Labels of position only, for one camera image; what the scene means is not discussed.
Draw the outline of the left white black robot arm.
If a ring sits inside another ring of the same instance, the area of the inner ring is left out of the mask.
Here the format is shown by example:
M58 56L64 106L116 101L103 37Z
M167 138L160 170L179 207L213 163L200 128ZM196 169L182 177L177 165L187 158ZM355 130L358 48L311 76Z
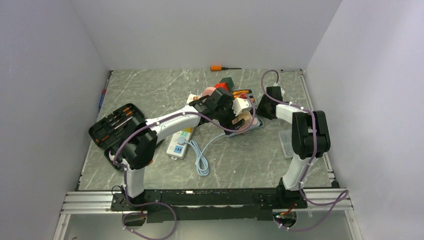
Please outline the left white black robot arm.
M209 95L201 96L173 113L143 120L116 151L113 163L124 168L124 204L131 210L139 209L144 203L145 168L153 160L156 145L161 140L187 128L212 123L227 133L236 133L247 123L238 117L250 111L250 105L243 108L240 104L249 101L235 98L224 88L216 88Z

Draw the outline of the clear plastic screw box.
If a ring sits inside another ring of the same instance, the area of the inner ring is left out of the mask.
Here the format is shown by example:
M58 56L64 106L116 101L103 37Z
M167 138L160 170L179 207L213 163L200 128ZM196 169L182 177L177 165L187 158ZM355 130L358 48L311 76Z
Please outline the clear plastic screw box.
M278 133L280 143L282 146L283 154L286 159L292 159L294 157L294 150L292 146L292 131L291 130L281 130Z

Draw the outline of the white power strip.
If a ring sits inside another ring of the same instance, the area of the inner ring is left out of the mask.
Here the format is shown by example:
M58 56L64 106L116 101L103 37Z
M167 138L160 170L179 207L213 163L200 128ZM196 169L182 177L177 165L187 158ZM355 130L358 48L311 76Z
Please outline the white power strip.
M166 149L166 154L172 160L181 160L185 157L188 149L188 144L191 140L194 128L189 127L174 133L171 137L169 145Z

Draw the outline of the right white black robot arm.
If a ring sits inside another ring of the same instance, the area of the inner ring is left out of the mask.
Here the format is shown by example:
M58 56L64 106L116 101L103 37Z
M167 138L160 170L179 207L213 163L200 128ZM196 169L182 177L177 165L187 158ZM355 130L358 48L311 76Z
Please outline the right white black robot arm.
M256 109L267 119L279 119L291 124L293 157L288 171L282 177L284 189L275 194L276 203L287 208L295 201L295 194L303 188L309 168L331 147L326 114L322 110L311 111L294 103L283 102L280 86L269 86Z

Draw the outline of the black tool case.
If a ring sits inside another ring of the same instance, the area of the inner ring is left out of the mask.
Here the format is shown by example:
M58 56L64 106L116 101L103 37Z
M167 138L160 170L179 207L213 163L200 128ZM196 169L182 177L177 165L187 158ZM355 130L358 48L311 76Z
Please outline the black tool case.
M134 132L145 127L144 113L134 104L127 103L92 125L88 134L112 167L122 172L124 164L131 170L146 168L153 160L155 149L162 143L157 132L146 128L125 144L113 161L122 143Z

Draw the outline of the grey tool case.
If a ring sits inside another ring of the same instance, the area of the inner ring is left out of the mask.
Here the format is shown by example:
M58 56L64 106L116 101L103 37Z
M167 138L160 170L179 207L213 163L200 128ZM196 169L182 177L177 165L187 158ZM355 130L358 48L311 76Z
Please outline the grey tool case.
M238 89L238 90L234 90L232 92L232 94L235 98L244 98L244 99L250 98L253 105L254 106L256 105L255 96L253 94L252 89ZM250 127L247 130L240 132L240 133L232 133L232 134L229 135L229 137L233 137L233 136L239 135L239 134L248 134L252 130L262 128L263 126L264 126L263 121L258 116L256 116L253 120L253 123L250 125Z

